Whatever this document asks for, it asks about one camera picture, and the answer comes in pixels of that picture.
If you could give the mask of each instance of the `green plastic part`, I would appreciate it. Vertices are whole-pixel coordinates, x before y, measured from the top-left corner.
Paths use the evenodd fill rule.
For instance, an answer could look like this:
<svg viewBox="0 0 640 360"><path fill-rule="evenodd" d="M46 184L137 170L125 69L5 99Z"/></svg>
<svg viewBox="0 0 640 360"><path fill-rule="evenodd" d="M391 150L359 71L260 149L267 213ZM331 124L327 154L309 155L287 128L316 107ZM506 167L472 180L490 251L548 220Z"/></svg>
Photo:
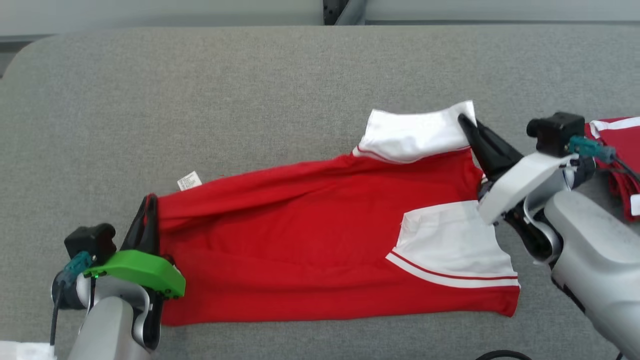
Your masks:
<svg viewBox="0 0 640 360"><path fill-rule="evenodd" d="M151 288L165 297L184 296L186 280L165 258L138 250L118 251L106 264L84 271L84 276L111 275Z"/></svg>

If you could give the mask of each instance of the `black metal bracket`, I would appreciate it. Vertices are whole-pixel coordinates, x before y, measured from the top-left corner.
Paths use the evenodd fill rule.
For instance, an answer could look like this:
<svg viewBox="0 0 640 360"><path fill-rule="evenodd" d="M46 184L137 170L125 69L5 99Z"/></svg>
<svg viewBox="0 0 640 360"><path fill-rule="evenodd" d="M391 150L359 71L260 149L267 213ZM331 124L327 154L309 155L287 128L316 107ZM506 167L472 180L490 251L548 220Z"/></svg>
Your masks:
<svg viewBox="0 0 640 360"><path fill-rule="evenodd" d="M323 0L324 25L335 25L349 0Z"/></svg>

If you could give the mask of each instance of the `white stripe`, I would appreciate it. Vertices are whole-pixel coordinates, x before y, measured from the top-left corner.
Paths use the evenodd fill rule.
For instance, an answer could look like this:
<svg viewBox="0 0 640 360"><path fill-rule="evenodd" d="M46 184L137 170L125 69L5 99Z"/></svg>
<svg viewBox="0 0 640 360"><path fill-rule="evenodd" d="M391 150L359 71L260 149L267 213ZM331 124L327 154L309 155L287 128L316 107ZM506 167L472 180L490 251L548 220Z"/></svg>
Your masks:
<svg viewBox="0 0 640 360"><path fill-rule="evenodd" d="M453 279L451 277L438 276L418 269L405 262L401 258L389 253L387 260L397 265L404 271L415 275L422 280L433 282L434 284L450 286L452 288L492 288L496 286L520 286L517 279L495 279L495 280L475 280L475 279Z"/></svg>
<svg viewBox="0 0 640 360"><path fill-rule="evenodd" d="M640 117L630 117L629 119L623 119L614 122L594 120L589 123L591 134L596 139L600 138L600 132L602 130L620 130L636 126L640 126Z"/></svg>

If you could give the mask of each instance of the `gray table surface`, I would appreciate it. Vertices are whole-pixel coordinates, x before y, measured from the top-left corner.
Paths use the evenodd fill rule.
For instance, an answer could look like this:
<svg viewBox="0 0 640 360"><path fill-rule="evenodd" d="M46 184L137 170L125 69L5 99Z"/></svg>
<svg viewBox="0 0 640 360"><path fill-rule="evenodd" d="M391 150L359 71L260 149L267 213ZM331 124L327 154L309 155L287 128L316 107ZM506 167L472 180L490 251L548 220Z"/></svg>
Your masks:
<svg viewBox="0 0 640 360"><path fill-rule="evenodd" d="M29 45L0 80L0 340L47 341L66 235L141 198L349 152L372 108L433 111L473 99L524 153L525 126L557 110L638 116L640 28L593 25L144 28ZM605 175L580 190L621 217ZM163 328L158 359L613 360L617 351L497 228L522 293L513 318L440 313L352 321ZM60 314L65 358L83 318Z"/></svg>

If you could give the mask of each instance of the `clothing label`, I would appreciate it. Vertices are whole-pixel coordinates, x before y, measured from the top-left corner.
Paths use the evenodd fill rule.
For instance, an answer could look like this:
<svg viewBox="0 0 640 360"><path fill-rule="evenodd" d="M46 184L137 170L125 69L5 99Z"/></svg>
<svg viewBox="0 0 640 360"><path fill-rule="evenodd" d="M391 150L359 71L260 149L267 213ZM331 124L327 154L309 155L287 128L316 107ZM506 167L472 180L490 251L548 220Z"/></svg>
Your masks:
<svg viewBox="0 0 640 360"><path fill-rule="evenodd" d="M631 195L631 215L635 217L640 215L640 193Z"/></svg>
<svg viewBox="0 0 640 360"><path fill-rule="evenodd" d="M178 180L178 186L180 187L180 191L184 191L200 185L202 185L202 182L200 181L200 178L198 177L198 174L196 174L195 171L189 173L189 175Z"/></svg>

